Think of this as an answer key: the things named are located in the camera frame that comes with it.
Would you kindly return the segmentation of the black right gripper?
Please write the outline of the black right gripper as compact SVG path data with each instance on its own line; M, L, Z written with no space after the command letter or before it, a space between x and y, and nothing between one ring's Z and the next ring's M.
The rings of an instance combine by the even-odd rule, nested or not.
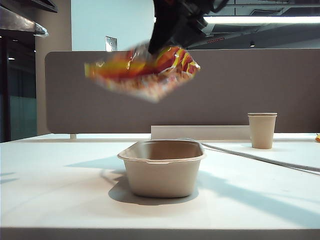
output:
M214 9L213 0L155 0L153 4L156 22L148 45L150 54L171 45L187 49L205 38L201 29L208 25L204 15Z

